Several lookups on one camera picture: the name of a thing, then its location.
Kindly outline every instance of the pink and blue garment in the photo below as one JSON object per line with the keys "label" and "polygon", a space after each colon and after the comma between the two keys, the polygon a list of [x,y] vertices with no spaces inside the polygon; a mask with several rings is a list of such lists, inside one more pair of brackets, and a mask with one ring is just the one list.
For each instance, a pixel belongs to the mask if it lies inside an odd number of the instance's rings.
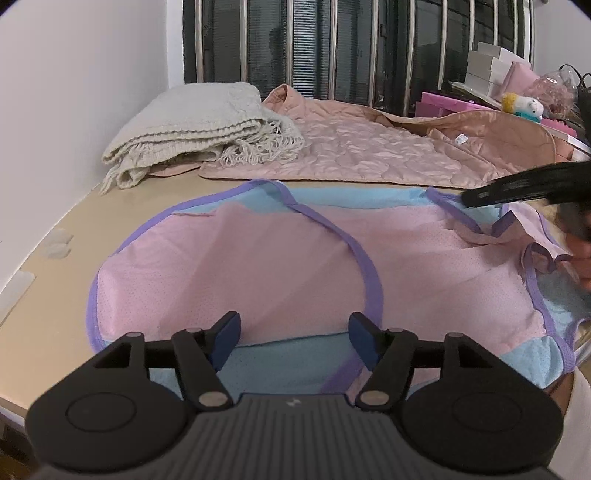
{"label": "pink and blue garment", "polygon": [[281,183],[260,181],[185,202],[141,227],[101,267],[89,300],[91,342],[99,349],[130,330],[169,338],[235,309],[242,344],[254,346],[237,349],[220,372],[233,393],[345,391],[352,382],[354,393],[361,363],[341,332],[349,313],[363,310],[423,339],[463,331],[546,386],[574,367],[565,340],[574,318],[560,302],[550,302],[552,315],[539,290],[551,293],[550,280],[564,283],[564,274],[536,275],[534,263],[555,270],[565,252],[535,210],[501,210],[486,229],[480,225],[499,209],[470,211],[477,222],[433,189],[292,196]]}

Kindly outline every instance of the metal bar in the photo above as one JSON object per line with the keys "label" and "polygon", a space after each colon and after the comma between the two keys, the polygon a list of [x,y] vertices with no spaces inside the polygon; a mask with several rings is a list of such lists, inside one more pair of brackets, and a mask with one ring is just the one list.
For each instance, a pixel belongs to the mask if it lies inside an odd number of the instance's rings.
{"label": "metal bar", "polygon": [[248,81],[248,0],[240,1],[240,79]]}
{"label": "metal bar", "polygon": [[379,0],[371,3],[371,47],[369,51],[368,105],[374,106],[375,78],[378,70]]}
{"label": "metal bar", "polygon": [[339,21],[339,0],[330,0],[329,100],[335,99],[336,41]]}
{"label": "metal bar", "polygon": [[517,0],[513,0],[513,53],[517,55],[519,46],[519,16],[517,15]]}
{"label": "metal bar", "polygon": [[443,86],[445,75],[445,53],[447,49],[447,0],[441,0],[441,49],[439,51],[439,76],[437,77],[437,90]]}
{"label": "metal bar", "polygon": [[402,115],[408,116],[408,107],[410,104],[410,84],[413,79],[413,59],[414,59],[414,29],[417,16],[417,0],[408,2],[408,48],[407,48],[407,73],[404,85],[404,104],[402,106]]}
{"label": "metal bar", "polygon": [[492,0],[492,43],[499,44],[499,0]]}
{"label": "metal bar", "polygon": [[474,49],[474,22],[476,21],[475,0],[470,0],[470,26],[468,27],[468,50]]}
{"label": "metal bar", "polygon": [[285,35],[285,82],[294,81],[294,0],[287,0],[287,32]]}
{"label": "metal bar", "polygon": [[534,68],[534,53],[535,53],[535,24],[534,24],[534,3],[530,1],[530,63],[531,68]]}
{"label": "metal bar", "polygon": [[203,81],[203,0],[195,0],[195,68],[197,81]]}
{"label": "metal bar", "polygon": [[530,0],[523,0],[523,58],[531,62],[531,13]]}

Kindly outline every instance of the pink mesh fabric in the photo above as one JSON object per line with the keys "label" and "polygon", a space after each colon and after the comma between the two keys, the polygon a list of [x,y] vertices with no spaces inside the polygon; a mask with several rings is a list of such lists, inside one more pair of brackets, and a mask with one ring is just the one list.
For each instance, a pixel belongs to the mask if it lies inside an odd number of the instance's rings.
{"label": "pink mesh fabric", "polygon": [[[461,331],[497,355],[545,335],[520,275],[524,245],[545,241],[539,223],[526,232],[516,222],[495,239],[438,206],[315,210],[374,262],[383,327],[425,340]],[[335,233],[298,213],[225,202],[207,214],[170,215],[110,257],[98,275],[97,315],[107,340],[129,331],[156,340],[237,310],[241,343],[252,344],[343,332],[364,300],[359,267]]]}

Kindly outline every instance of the purple trim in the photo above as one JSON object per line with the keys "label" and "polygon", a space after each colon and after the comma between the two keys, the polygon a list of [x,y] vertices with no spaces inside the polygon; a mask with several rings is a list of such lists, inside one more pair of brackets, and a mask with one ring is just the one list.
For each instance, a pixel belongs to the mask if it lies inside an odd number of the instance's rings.
{"label": "purple trim", "polygon": [[560,353],[562,354],[563,374],[567,374],[574,370],[576,366],[576,359],[574,356],[573,349],[569,347],[568,343],[556,332],[556,325],[554,324],[552,314],[548,310],[548,307],[546,306],[546,303],[544,301],[544,297],[542,296],[540,289],[538,288],[538,279],[535,275],[533,260],[534,251],[536,253],[544,255],[548,259],[548,269],[550,271],[556,269],[556,262],[552,260],[550,252],[548,252],[544,247],[542,247],[542,245],[535,242],[529,244],[525,248],[525,251],[523,253],[523,265],[525,270],[525,288],[530,294],[531,302],[534,305],[534,308],[542,314],[546,334],[549,337],[553,338],[556,344],[558,345]]}
{"label": "purple trim", "polygon": [[556,241],[556,239],[550,233],[549,221],[546,219],[546,217],[544,215],[540,215],[540,213],[537,210],[535,212],[538,214],[538,217],[540,218],[540,223],[542,224],[542,230],[544,231],[544,235],[546,236],[546,238],[548,240],[550,240],[550,242],[552,242],[557,247],[562,248],[562,246]]}
{"label": "purple trim", "polygon": [[591,320],[591,317],[584,317],[581,318],[580,320],[577,320],[576,322],[571,323],[570,325],[568,325],[568,327],[566,327],[566,343],[569,347],[571,347],[574,350],[574,341],[577,338],[577,331],[579,330],[579,326],[581,325],[581,323],[583,322],[587,322],[588,320]]}
{"label": "purple trim", "polygon": [[[378,272],[369,255],[365,252],[361,244],[354,237],[352,237],[347,232],[337,227],[330,220],[328,220],[312,208],[308,207],[307,205],[297,203],[296,199],[293,197],[289,189],[280,182],[271,180],[251,180],[240,185],[239,187],[227,190],[225,192],[189,200],[188,202],[183,202],[175,206],[172,206],[164,210],[163,212],[159,213],[155,217],[151,218],[142,226],[140,226],[121,244],[121,246],[115,251],[115,253],[121,252],[125,247],[127,247],[131,242],[136,240],[145,231],[157,225],[166,217],[172,215],[174,212],[195,207],[198,205],[206,205],[208,203],[226,200],[228,198],[247,192],[260,185],[267,183],[274,185],[277,188],[277,190],[280,193],[281,201],[283,202],[283,204],[285,204],[287,207],[294,210],[295,212],[301,213],[302,215],[305,215],[306,217],[314,220],[315,222],[325,226],[329,230],[339,235],[343,239],[343,241],[347,243],[347,245],[353,253],[353,256],[355,257],[355,260],[359,265],[359,269],[361,270],[361,275],[363,278],[363,284],[365,286],[365,308],[363,312],[369,319],[375,322],[375,324],[378,327],[380,327],[382,324],[382,315],[384,312],[384,291],[382,289],[382,283],[379,279]],[[86,331],[90,340],[90,345],[93,348],[93,350],[95,350],[95,352],[98,352],[105,347],[105,341],[102,339],[100,335],[100,330],[98,326],[98,317],[96,311],[97,290],[98,273],[90,287],[90,294],[86,310]],[[353,380],[358,376],[359,371],[361,371],[361,368],[361,359],[359,359],[359,357],[356,355],[352,356],[345,362],[344,365],[341,366],[341,368],[339,368],[337,373],[335,373],[331,378],[329,378],[326,381],[325,385],[322,387],[322,391],[346,391],[353,382]]]}
{"label": "purple trim", "polygon": [[[484,234],[478,223],[467,214],[462,212],[458,209],[455,205],[449,203],[446,198],[438,192],[436,189],[429,187],[427,189],[427,198],[429,198],[433,203],[439,205],[443,210],[449,213],[453,218],[458,220],[459,222],[463,223],[467,226],[472,232],[474,233],[481,233]],[[505,211],[505,214],[499,218],[491,227],[491,235],[496,238],[501,236],[506,230],[513,225],[516,221],[518,221],[515,214],[509,209],[508,205],[503,205],[501,207],[501,212]],[[540,223],[542,224],[542,229],[544,229],[544,224],[542,221],[542,217],[540,217]],[[544,230],[544,233],[548,240],[552,243],[557,245],[555,241],[551,238],[551,235],[548,235],[548,232]],[[574,370],[576,365],[576,360],[574,356],[574,352],[571,346],[556,332],[556,325],[554,323],[554,318],[552,314],[548,310],[546,303],[544,301],[544,297],[542,296],[540,289],[538,288],[538,280],[535,274],[534,268],[534,261],[532,253],[536,252],[539,254],[544,255],[548,259],[548,271],[552,272],[556,269],[557,262],[569,260],[571,258],[570,255],[559,255],[556,259],[552,259],[552,255],[548,252],[542,245],[532,242],[529,244],[524,253],[523,253],[523,265],[525,270],[525,287],[530,294],[531,302],[536,310],[538,310],[542,314],[542,318],[544,319],[544,328],[546,330],[546,334],[553,338],[563,359],[563,373],[569,373]]]}
{"label": "purple trim", "polygon": [[451,215],[460,223],[466,225],[472,232],[484,234],[484,232],[480,229],[480,225],[478,225],[477,221],[475,221],[474,218],[462,212],[455,205],[449,203],[449,201],[446,199],[445,194],[441,193],[437,189],[434,189],[433,187],[429,187],[425,191],[425,195],[435,205],[441,207],[443,210],[445,210],[446,213]]}
{"label": "purple trim", "polygon": [[437,190],[437,192],[442,198],[444,198],[450,202],[460,202],[461,201],[460,196],[455,193],[440,192],[439,190]]}
{"label": "purple trim", "polygon": [[[249,190],[252,190],[256,186],[258,186],[258,183],[255,184],[255,182],[255,180],[247,181],[246,183],[243,183],[242,185],[239,185],[238,187],[227,190],[225,192],[214,193],[213,195],[206,195],[205,197],[200,197],[193,200],[188,200],[186,202],[181,202],[170,208],[167,208],[166,210],[160,212],[158,215],[153,216],[150,220],[138,227],[129,237],[127,237],[126,240],[124,240],[121,246],[113,254],[111,254],[110,257],[121,252],[125,247],[127,247],[131,242],[136,240],[140,235],[152,228],[154,225],[158,225],[162,220],[164,220],[169,215],[172,215],[174,212],[177,212],[178,210],[185,210],[191,207],[196,207],[199,205],[205,205],[207,203],[226,200],[241,193],[248,192]],[[92,347],[95,353],[100,352],[106,346],[103,337],[101,337],[100,335],[99,321],[96,314],[98,277],[99,273],[97,272],[95,275],[95,279],[93,280],[92,285],[90,286],[88,303],[86,305],[86,334],[88,335],[90,346]]]}

